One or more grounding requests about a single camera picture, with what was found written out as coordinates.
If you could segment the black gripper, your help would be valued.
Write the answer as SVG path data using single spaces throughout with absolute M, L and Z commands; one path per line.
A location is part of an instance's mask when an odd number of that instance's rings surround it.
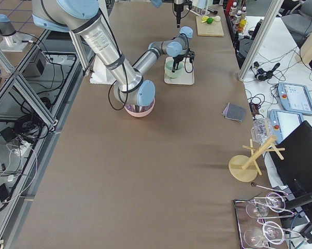
M 173 61 L 172 73 L 178 70 L 179 63 L 183 61 L 185 58 L 189 58 L 189 62 L 193 63 L 194 58 L 195 58 L 195 52 L 192 51 L 191 49 L 188 49 L 185 54 L 179 54 L 178 56 L 173 57 L 174 61 Z
M 176 14 L 176 25 L 177 28 L 180 28 L 181 22 L 181 12 L 184 10 L 184 6 L 188 6 L 189 9 L 192 7 L 192 1 L 190 0 L 173 0 L 174 11 Z

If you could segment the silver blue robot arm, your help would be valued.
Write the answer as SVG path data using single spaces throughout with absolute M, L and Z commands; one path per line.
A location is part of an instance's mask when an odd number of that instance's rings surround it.
M 192 1 L 189 0 L 151 0 L 154 7 L 159 8 L 163 3 L 169 3 L 172 5 L 172 11 L 176 17 L 176 26 L 180 28 L 181 19 L 183 19 L 188 13 L 182 16 L 184 7 L 187 6 L 188 10 L 192 9 Z
M 181 27 L 171 40 L 151 43 L 141 58 L 130 65 L 105 18 L 107 11 L 100 9 L 98 1 L 33 1 L 32 9 L 36 26 L 72 32 L 86 41 L 115 78 L 114 95 L 123 104 L 148 106 L 152 103 L 155 86 L 152 81 L 145 80 L 143 74 L 161 55 L 174 58 L 174 70 L 184 58 L 194 59 L 194 52 L 189 48 L 193 30 L 188 26 Z

